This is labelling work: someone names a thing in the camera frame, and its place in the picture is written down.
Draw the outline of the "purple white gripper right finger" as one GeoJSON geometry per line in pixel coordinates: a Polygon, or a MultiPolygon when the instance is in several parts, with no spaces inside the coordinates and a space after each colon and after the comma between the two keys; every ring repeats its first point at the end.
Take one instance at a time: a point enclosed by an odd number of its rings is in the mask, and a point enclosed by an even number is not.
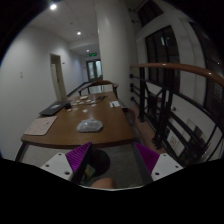
{"type": "Polygon", "coordinates": [[[134,145],[153,181],[157,181],[182,169],[182,166],[167,153],[158,154],[137,142],[134,145]]]}

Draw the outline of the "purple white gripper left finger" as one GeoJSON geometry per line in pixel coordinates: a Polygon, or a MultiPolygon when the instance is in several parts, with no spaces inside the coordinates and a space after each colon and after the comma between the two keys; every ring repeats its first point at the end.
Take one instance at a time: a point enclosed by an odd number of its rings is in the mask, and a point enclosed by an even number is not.
{"type": "Polygon", "coordinates": [[[65,180],[80,184],[92,153],[92,143],[88,142],[64,154],[57,153],[41,168],[65,180]]]}

